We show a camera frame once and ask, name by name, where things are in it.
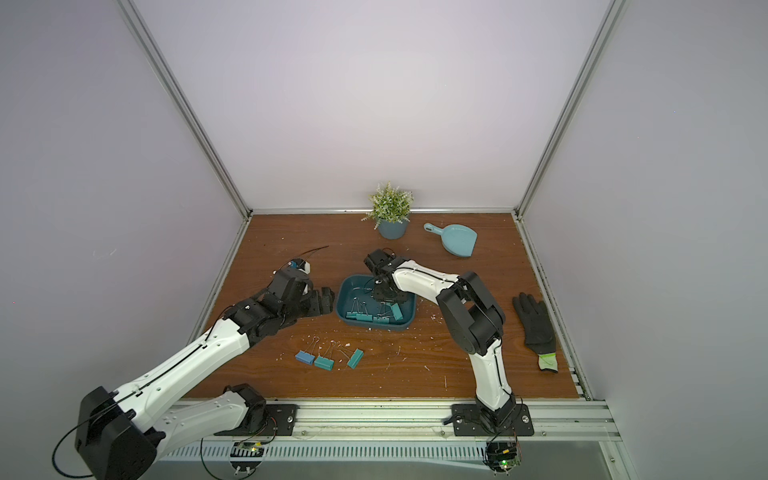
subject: black glove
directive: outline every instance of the black glove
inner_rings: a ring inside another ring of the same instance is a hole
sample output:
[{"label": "black glove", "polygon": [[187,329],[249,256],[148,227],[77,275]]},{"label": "black glove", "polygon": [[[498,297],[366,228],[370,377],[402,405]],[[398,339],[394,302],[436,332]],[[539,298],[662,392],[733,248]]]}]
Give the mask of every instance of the black glove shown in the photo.
[{"label": "black glove", "polygon": [[538,368],[557,373],[558,361],[554,356],[557,341],[544,302],[536,303],[533,295],[521,293],[512,299],[515,312],[525,329],[525,345],[538,354]]}]

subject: green leaves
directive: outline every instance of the green leaves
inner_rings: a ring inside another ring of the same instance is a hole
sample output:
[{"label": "green leaves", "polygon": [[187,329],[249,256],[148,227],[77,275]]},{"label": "green leaves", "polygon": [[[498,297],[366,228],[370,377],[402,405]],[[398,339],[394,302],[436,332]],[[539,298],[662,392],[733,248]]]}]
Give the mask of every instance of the green leaves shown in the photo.
[{"label": "green leaves", "polygon": [[390,182],[386,187],[379,185],[376,192],[369,196],[373,204],[373,211],[368,212],[366,216],[376,221],[373,228],[378,228],[382,220],[401,223],[408,221],[408,214],[411,213],[413,204],[413,193],[395,188]]}]

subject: blue binder clip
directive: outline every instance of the blue binder clip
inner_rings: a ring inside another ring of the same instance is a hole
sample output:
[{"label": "blue binder clip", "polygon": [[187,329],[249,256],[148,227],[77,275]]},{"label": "blue binder clip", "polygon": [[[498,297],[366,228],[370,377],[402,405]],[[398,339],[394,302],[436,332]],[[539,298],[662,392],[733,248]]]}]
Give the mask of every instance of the blue binder clip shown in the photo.
[{"label": "blue binder clip", "polygon": [[313,362],[315,361],[315,356],[312,354],[312,351],[315,349],[315,346],[317,346],[319,341],[320,341],[320,337],[318,336],[312,337],[312,343],[310,343],[309,352],[305,352],[304,350],[299,350],[299,352],[296,354],[296,359],[299,360],[301,363],[312,365]]}]

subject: dustpan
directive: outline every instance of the dustpan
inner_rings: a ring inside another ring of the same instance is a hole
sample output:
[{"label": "dustpan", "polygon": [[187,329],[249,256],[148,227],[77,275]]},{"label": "dustpan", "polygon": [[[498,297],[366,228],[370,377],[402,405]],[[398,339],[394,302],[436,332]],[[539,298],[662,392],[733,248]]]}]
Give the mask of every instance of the dustpan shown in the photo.
[{"label": "dustpan", "polygon": [[443,247],[457,257],[471,257],[475,249],[475,241],[478,234],[464,225],[448,225],[446,228],[438,228],[431,223],[424,223],[424,230],[437,233],[442,238]]}]

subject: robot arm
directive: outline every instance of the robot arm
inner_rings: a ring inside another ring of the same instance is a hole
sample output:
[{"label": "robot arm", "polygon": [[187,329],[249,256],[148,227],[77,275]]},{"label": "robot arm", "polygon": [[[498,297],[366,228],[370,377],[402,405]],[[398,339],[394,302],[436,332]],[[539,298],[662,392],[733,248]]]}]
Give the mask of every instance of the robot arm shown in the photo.
[{"label": "robot arm", "polygon": [[275,272],[270,285],[227,309],[208,331],[159,366],[113,392],[98,387],[80,404],[75,448],[97,480],[135,480],[168,452],[207,435],[259,432],[265,402],[248,385],[171,411],[182,395],[226,361],[300,317],[333,310],[333,292],[313,289],[305,260]]},{"label": "robot arm", "polygon": [[451,337],[469,355],[485,427],[490,432],[508,428],[515,396],[502,360],[505,315],[480,278],[474,272],[438,272],[382,250],[372,252],[365,262],[375,277],[374,299],[403,301],[404,292],[412,292],[438,304]]}]

